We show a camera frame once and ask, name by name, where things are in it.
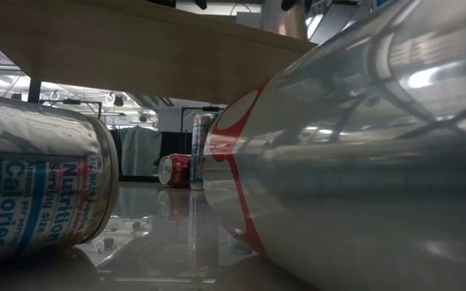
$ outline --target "red logo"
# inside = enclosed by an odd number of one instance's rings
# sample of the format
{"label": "red logo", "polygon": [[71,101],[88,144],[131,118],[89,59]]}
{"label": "red logo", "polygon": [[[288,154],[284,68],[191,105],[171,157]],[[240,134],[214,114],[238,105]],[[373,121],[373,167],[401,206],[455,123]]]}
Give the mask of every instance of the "red logo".
{"label": "red logo", "polygon": [[231,173],[233,174],[233,179],[235,180],[235,188],[239,196],[240,207],[242,208],[242,214],[244,215],[244,220],[246,223],[245,234],[237,234],[234,231],[231,231],[230,233],[238,240],[247,243],[250,247],[253,248],[253,250],[255,250],[258,254],[261,255],[265,253],[264,245],[260,240],[260,236],[256,232],[256,228],[252,221],[251,214],[249,213],[248,204],[244,195],[244,190],[242,189],[242,183],[240,182],[239,169],[236,165],[235,156],[233,156],[232,152],[239,140],[240,135],[246,127],[252,109],[255,107],[255,104],[260,98],[260,95],[265,89],[267,83],[269,83],[269,80],[265,81],[262,84],[262,86],[259,88],[256,94],[256,98],[253,100],[249,109],[232,126],[230,126],[227,129],[219,130],[218,126],[215,125],[211,132],[212,134],[210,135],[210,141],[208,143],[208,148],[213,159],[217,162],[227,161],[227,163],[230,166]]}

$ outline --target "red can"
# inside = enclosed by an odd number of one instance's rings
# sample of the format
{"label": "red can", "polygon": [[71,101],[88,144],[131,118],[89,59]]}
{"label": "red can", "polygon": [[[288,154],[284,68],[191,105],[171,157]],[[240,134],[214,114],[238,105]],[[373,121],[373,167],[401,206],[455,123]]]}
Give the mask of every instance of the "red can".
{"label": "red can", "polygon": [[171,154],[161,158],[159,182],[171,188],[189,188],[191,160],[189,154]]}

